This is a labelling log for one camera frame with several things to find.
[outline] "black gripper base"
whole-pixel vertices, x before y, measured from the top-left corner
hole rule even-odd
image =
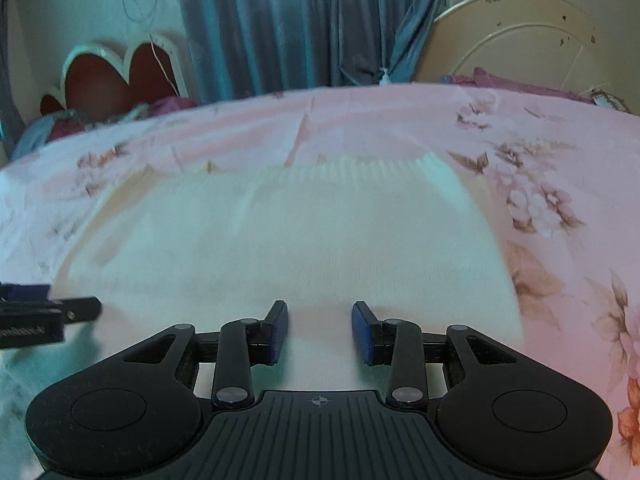
[[[42,480],[72,477],[47,472]],[[426,418],[373,391],[265,392],[213,416],[183,456],[137,480],[489,480],[440,442]],[[575,480],[597,480],[591,470]]]

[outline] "pink floral bedsheet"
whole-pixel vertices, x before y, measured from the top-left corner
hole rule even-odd
[[[598,471],[640,479],[640,118],[455,86],[274,94],[114,126],[0,172],[0,280],[50,282],[104,189],[151,165],[242,171],[341,156],[419,158],[485,174],[526,351],[602,396]]]

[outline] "white cord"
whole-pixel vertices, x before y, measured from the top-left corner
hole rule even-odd
[[[153,40],[153,37],[151,35],[151,31],[150,31],[150,28],[151,28],[150,25],[153,24],[153,20],[156,17],[156,12],[158,12],[159,0],[154,0],[154,4],[153,4],[151,10],[146,15],[142,11],[142,7],[140,7],[140,4],[138,3],[137,0],[131,0],[131,1],[135,4],[136,8],[140,12],[140,19],[134,18],[129,13],[129,10],[127,9],[126,0],[122,0],[122,8],[124,9],[125,16],[127,17],[127,19],[129,21],[131,21],[133,23],[137,23],[139,25],[143,25],[143,27],[145,27],[146,34],[149,37],[149,44],[151,45],[151,52],[153,53],[154,57],[156,58],[156,62],[158,62],[158,66],[160,67],[160,70],[162,70],[162,75],[164,75],[164,78],[166,79],[166,81],[169,83],[169,85],[171,85],[171,88],[174,91],[175,95],[176,96],[180,96],[180,94],[178,93],[178,89],[175,87],[174,83],[169,78],[169,75],[167,74],[164,66],[162,65],[162,62],[160,61],[160,58],[158,57],[158,54],[156,54],[156,47],[154,45],[154,40]]]

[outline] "black clamp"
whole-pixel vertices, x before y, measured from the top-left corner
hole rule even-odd
[[[26,431],[42,480],[593,480],[612,432],[591,390],[464,325],[445,335],[353,305],[375,391],[254,394],[251,366],[274,365],[287,306],[220,332],[178,324],[41,392]],[[216,362],[210,399],[193,395]],[[425,363],[448,392],[429,399]]]
[[[97,298],[48,300],[49,285],[0,284],[0,349],[59,343],[66,324],[94,321]]]

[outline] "flower print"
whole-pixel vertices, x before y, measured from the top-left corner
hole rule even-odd
[[[533,183],[529,175],[513,164],[500,161],[494,168],[488,169],[486,174],[495,182],[498,194],[503,197],[508,197],[514,190],[532,191]]]
[[[481,116],[487,116],[494,110],[495,98],[478,99],[467,106],[463,106],[456,113],[456,123],[465,130],[478,129],[485,130],[490,128],[491,125],[482,120]]]
[[[475,174],[482,174],[484,168],[489,165],[489,157],[487,156],[486,152],[482,155],[479,155],[478,158],[475,159],[465,155],[460,155],[459,153],[455,152],[449,152],[449,156],[460,166],[473,171]]]
[[[589,278],[586,280],[597,306],[604,311],[592,326],[601,339],[611,343],[609,392],[612,392],[625,373],[633,379],[640,376],[640,306],[628,306],[625,284],[613,271],[611,288]]]
[[[114,145],[110,150],[97,155],[95,153],[87,153],[78,160],[78,168],[102,168],[112,160],[127,155],[127,143],[120,142]]]
[[[494,144],[494,152],[500,160],[503,160],[507,164],[511,164],[516,168],[524,166],[522,151],[518,150],[517,147],[510,146],[506,142],[499,146]]]
[[[511,191],[507,199],[507,210],[513,226],[523,233],[539,233],[549,237],[562,223],[560,215],[549,209],[544,197],[538,193]]]
[[[520,140],[516,141],[516,144],[522,146],[529,155],[535,158],[552,158],[557,150],[565,150],[571,147],[564,142],[540,138],[534,141]]]
[[[638,380],[631,377],[626,382],[626,398],[629,406],[618,412],[619,440],[610,443],[607,448],[613,456],[610,478],[626,478],[631,465],[640,465],[640,386]]]
[[[561,219],[561,226],[564,229],[581,227],[584,224],[575,216],[574,210],[571,209],[571,196],[562,189],[558,189],[549,182],[542,182],[540,189],[544,195],[546,203],[552,211],[558,214]]]
[[[565,118],[562,118],[557,115],[547,115],[545,114],[537,104],[529,104],[524,108],[527,114],[534,116],[537,119],[546,119],[548,121],[553,121],[555,123],[565,123]]]
[[[558,320],[545,299],[559,293],[564,283],[546,272],[529,249],[514,242],[507,242],[506,260],[522,315],[557,328]]]

